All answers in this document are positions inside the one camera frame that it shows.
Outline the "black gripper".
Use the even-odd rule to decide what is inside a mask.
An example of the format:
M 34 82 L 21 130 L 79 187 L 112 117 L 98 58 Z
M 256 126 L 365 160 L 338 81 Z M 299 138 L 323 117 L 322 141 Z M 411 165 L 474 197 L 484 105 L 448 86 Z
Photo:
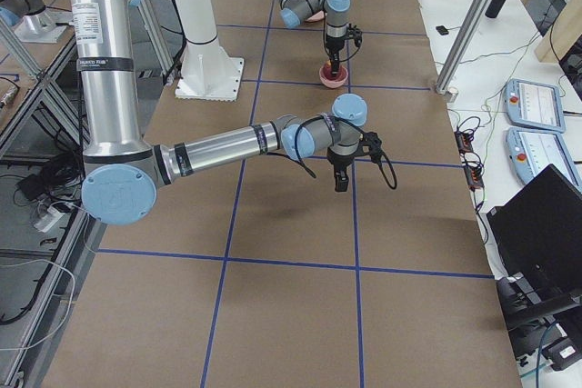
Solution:
M 324 35 L 324 48 L 326 50 L 328 59 L 332 63 L 330 69 L 330 76 L 338 76 L 340 71 L 340 52 L 345 47 L 346 38 L 344 36 L 334 37 L 331 35 Z
M 327 148 L 326 159 L 333 165 L 335 178 L 335 191 L 337 193 L 344 193 L 349 187 L 349 176 L 347 168 L 350 166 L 356 157 L 356 150 L 349 153 L 339 153 L 334 151 L 331 147 Z

